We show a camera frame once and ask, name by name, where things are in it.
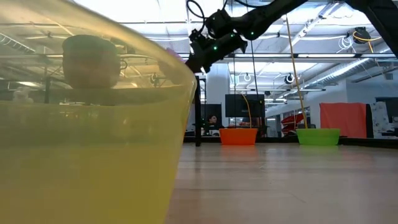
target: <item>yellow cable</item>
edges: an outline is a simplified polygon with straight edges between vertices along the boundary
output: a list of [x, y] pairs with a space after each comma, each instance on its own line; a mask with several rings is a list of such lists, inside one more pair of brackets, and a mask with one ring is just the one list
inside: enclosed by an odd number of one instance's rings
[[356, 31], [353, 32], [353, 36], [354, 36], [356, 39], [362, 40], [362, 41], [375, 41], [375, 40], [381, 39], [381, 37], [377, 37], [377, 38], [374, 38], [374, 39], [364, 39], [364, 38], [360, 38], [360, 37], [355, 36], [356, 33], [357, 33]]
[[371, 49], [371, 52], [373, 53], [373, 48], [372, 48], [372, 44], [370, 43], [370, 41], [368, 42], [368, 44], [369, 44], [369, 47]]
[[249, 102], [248, 99], [246, 99], [246, 97], [243, 95], [243, 93], [241, 93], [244, 100], [246, 101], [246, 104], [248, 105], [248, 111], [249, 111], [249, 119], [250, 119], [250, 128], [251, 128], [251, 113], [250, 113], [250, 106], [249, 106]]
[[287, 33], [289, 35], [290, 53], [292, 54], [294, 80], [296, 81], [297, 93], [298, 93], [298, 97], [300, 98], [301, 111], [302, 111], [303, 117], [304, 117], [304, 126], [305, 126], [305, 129], [308, 129], [307, 116], [305, 115], [304, 102], [303, 102], [303, 98], [302, 98], [301, 91], [300, 91], [300, 83], [297, 78], [296, 64], [294, 62], [292, 36], [290, 35], [290, 26], [289, 26], [289, 20], [287, 18], [287, 15], [286, 15], [286, 25], [287, 25]]

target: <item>green bucket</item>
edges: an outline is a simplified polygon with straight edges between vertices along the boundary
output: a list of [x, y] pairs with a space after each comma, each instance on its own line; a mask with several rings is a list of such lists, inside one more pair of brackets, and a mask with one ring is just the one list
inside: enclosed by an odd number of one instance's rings
[[338, 144], [340, 129], [297, 129], [301, 145], [335, 146]]

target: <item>red partition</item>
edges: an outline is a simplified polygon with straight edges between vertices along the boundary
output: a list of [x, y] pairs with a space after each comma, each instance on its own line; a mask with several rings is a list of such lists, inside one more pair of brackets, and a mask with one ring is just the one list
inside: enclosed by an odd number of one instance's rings
[[283, 119], [281, 123], [284, 125], [282, 129], [282, 133], [287, 134], [289, 131], [295, 131], [296, 125], [299, 124], [302, 120], [304, 120], [303, 114], [296, 114], [294, 116], [288, 116]]
[[321, 103], [321, 128], [339, 128], [341, 136], [366, 138], [366, 105]]

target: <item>robotic arm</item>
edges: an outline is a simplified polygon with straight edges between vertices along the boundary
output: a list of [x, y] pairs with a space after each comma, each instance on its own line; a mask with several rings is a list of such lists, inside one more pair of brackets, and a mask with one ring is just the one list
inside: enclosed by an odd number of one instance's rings
[[[189, 36], [191, 54], [185, 63], [193, 73], [210, 71], [213, 63], [241, 49], [245, 53], [248, 40], [256, 40], [269, 26], [284, 14], [301, 6], [307, 0], [274, 0], [259, 6], [241, 17], [230, 17], [222, 9], [205, 21], [209, 37], [196, 29]], [[398, 57], [398, 8], [392, 0], [345, 0], [352, 8], [368, 17], [392, 52]]]

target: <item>orange bucket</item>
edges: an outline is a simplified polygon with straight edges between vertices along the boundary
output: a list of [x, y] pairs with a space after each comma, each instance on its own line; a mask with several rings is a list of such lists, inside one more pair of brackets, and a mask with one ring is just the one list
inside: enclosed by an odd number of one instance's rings
[[221, 143], [228, 146], [253, 146], [256, 143], [257, 128], [220, 129]]

